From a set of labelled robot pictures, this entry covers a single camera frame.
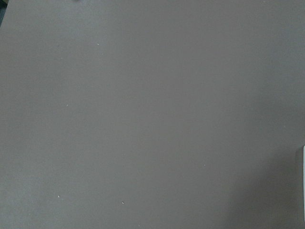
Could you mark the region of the white tray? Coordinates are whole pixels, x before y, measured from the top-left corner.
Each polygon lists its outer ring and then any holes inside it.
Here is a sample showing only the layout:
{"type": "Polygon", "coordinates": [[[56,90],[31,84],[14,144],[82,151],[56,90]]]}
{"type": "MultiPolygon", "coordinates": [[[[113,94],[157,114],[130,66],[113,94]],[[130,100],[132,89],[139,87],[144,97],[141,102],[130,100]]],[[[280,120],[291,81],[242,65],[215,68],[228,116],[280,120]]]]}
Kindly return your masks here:
{"type": "Polygon", "coordinates": [[[303,208],[305,218],[305,145],[303,146],[303,208]]]}

